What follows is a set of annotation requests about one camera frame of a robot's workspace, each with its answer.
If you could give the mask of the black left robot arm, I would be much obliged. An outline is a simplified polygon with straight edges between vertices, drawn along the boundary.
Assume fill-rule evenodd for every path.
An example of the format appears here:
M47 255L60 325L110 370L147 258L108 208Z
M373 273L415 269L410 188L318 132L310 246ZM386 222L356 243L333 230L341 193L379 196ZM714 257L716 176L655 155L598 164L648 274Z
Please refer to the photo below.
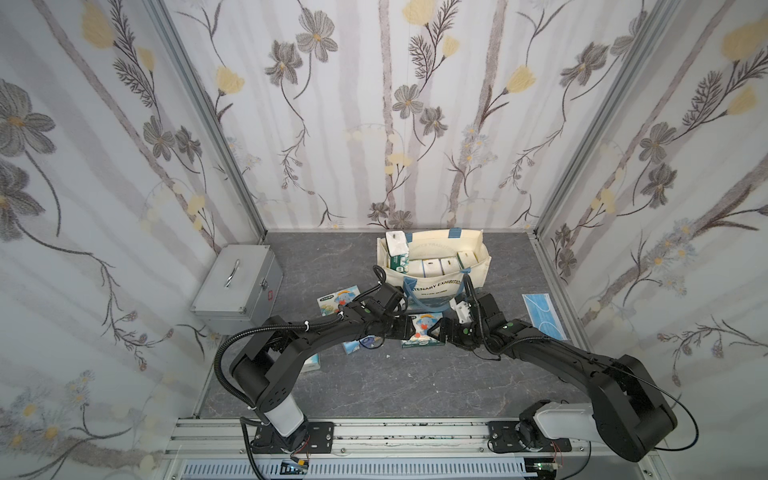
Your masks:
M292 396L306 360L369 336L407 339L415 332L403 289L388 284L381 267L374 272L378 283L334 314L303 323L273 316L220 344L213 360L216 380L273 429L283 449L298 449L308 436L308 420Z

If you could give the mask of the white blue tissue pack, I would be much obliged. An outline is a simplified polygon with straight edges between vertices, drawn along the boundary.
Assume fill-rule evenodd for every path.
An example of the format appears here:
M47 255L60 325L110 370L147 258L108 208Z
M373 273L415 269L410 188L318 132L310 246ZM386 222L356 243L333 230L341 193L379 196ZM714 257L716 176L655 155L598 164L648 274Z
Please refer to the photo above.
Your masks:
M406 272L409 276L424 278L425 270L423 261L420 259L410 260Z

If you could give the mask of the green barcode tissue pack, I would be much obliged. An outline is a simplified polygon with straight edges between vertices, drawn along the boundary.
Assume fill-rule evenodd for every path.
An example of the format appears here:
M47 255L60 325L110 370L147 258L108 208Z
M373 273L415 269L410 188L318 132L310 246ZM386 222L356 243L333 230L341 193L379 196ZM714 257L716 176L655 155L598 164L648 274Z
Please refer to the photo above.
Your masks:
M479 263L476 253L471 250L459 251L457 253L457 258L462 269L473 267Z
M388 253L388 266L398 273L406 273L408 270L410 250L405 232L390 230L385 234L386 249Z

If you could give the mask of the elephant tissue pack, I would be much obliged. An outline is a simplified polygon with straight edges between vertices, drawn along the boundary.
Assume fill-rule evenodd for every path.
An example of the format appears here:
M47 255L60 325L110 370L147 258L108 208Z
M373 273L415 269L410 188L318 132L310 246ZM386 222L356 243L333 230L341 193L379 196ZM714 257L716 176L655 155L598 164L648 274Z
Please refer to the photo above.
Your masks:
M413 335L407 340L402 341L403 348L430 347L442 345L442 342L432 338L428 331L434 327L442 318L440 312L421 313L408 316L409 321L414 327Z
M315 354L309 357L307 360L304 361L301 372L302 373L309 373L318 371L321 368L319 355Z
M320 308L321 315L327 316L337 313L341 306L350 303L359 294L359 288L354 285L318 298L317 304Z

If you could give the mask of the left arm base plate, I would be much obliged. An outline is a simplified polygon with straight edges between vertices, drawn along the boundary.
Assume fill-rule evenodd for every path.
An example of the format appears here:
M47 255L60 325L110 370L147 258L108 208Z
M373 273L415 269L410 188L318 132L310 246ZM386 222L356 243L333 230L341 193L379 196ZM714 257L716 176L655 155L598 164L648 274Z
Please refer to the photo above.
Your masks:
M288 437L283 437L271 425L258 425L249 437L250 450L254 454L330 454L335 424L309 421Z

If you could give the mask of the purple tissue pack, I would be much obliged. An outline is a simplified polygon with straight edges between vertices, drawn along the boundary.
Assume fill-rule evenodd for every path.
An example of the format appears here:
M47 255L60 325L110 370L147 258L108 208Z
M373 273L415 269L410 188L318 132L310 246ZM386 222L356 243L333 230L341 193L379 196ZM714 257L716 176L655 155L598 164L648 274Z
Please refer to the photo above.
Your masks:
M457 273L462 269L461 263L456 256L441 258L440 265L444 275Z

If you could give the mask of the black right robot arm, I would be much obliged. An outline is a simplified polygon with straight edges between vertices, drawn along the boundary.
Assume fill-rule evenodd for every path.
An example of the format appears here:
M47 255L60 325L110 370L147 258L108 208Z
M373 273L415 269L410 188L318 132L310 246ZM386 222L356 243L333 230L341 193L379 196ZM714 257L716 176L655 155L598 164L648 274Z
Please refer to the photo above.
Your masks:
M523 448L574 439L601 443L637 462L661 450L677 428L673 395L655 383L637 358L590 353L529 322L509 320L491 294L476 291L470 277L463 278L450 309L428 330L430 337L469 351L483 347L493 360L507 356L533 364L587 396L585 403L540 400L524 410L511 435Z

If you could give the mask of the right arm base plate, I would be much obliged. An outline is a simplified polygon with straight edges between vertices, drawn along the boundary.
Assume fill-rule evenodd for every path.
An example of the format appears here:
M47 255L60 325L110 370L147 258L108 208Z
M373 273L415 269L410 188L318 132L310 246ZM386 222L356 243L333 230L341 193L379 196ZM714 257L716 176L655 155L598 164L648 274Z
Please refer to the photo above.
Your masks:
M549 439L532 420L491 421L488 427L488 448L498 454L571 452L568 439Z

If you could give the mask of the cream canvas tote bag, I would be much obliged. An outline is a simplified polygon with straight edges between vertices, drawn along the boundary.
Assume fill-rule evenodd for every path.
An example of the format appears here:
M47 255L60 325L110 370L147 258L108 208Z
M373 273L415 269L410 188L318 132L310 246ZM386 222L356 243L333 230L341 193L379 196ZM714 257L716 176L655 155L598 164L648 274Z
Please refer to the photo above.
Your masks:
M481 230L387 231L376 241L376 264L403 290L409 310L441 312L464 293L465 276L476 289L485 285L491 256Z

